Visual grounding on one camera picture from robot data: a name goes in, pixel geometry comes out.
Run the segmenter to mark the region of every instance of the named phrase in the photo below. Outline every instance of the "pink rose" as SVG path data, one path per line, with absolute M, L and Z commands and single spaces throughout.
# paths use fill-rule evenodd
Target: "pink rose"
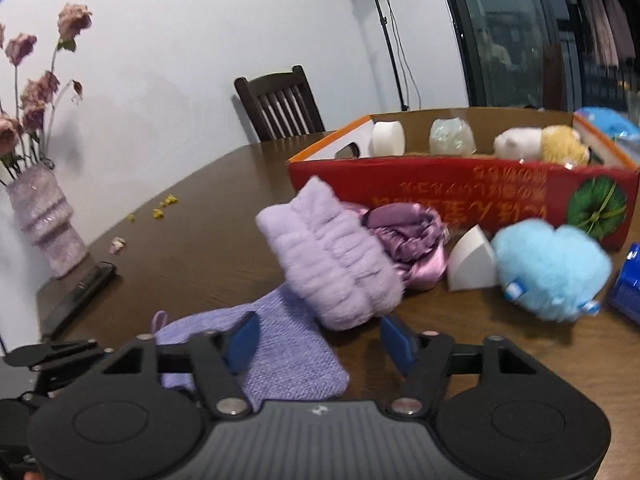
M 58 91 L 59 87 L 59 79 L 49 70 L 37 81 L 27 79 L 27 85 L 20 95 L 22 108 L 26 108 L 29 104 L 52 102 L 53 95 Z
M 30 103 L 22 115 L 24 129 L 28 132 L 41 130 L 44 126 L 44 111 L 47 105 L 44 103 Z
M 25 57 L 33 52 L 33 45 L 36 44 L 36 41 L 38 41 L 38 38 L 33 34 L 21 32 L 17 38 L 9 40 L 4 53 L 13 65 L 18 66 Z
M 20 123 L 7 114 L 0 116 L 0 155 L 11 153 L 18 144 Z
M 80 32 L 91 27 L 91 15 L 86 5 L 66 4 L 58 15 L 58 32 L 62 41 L 75 38 Z

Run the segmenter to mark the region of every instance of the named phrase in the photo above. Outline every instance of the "white logo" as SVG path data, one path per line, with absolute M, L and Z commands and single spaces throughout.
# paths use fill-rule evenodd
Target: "white logo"
M 315 408 L 311 409 L 311 413 L 317 416 L 323 416 L 326 412 L 329 411 L 329 408 L 324 404 L 318 404 Z

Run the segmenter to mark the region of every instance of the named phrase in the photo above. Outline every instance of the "purple satin scrunchie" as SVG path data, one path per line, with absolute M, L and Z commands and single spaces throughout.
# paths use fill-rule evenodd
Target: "purple satin scrunchie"
M 395 203 L 375 209 L 342 203 L 356 212 L 394 262 L 404 286 L 431 290 L 447 269 L 444 244 L 449 231 L 438 212 L 418 203 Z

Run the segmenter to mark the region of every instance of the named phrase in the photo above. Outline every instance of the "cardboard box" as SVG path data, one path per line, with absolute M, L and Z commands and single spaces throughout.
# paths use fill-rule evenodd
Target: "cardboard box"
M 370 156 L 371 132 L 378 121 L 400 121 L 406 152 L 426 155 L 433 121 L 454 117 L 471 125 L 479 156 Z M 573 126 L 599 164 L 569 169 L 481 156 L 493 153 L 495 137 L 508 128 L 553 124 Z M 350 146 L 356 146 L 359 158 L 336 159 Z M 362 117 L 293 156 L 289 174 L 296 190 L 317 175 L 345 202 L 368 207 L 419 202 L 436 208 L 445 222 L 463 228 L 479 224 L 495 233 L 525 218 L 543 218 L 556 227 L 574 224 L 603 247 L 618 250 L 629 230 L 640 173 L 609 137 L 578 115 L 458 108 Z

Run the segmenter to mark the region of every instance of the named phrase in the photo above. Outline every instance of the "blue fluffy ball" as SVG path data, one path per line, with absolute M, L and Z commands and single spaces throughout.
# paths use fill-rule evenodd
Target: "blue fluffy ball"
M 502 229 L 492 246 L 508 300 L 548 321 L 597 314 L 593 298 L 607 283 L 611 260 L 580 229 L 530 219 Z

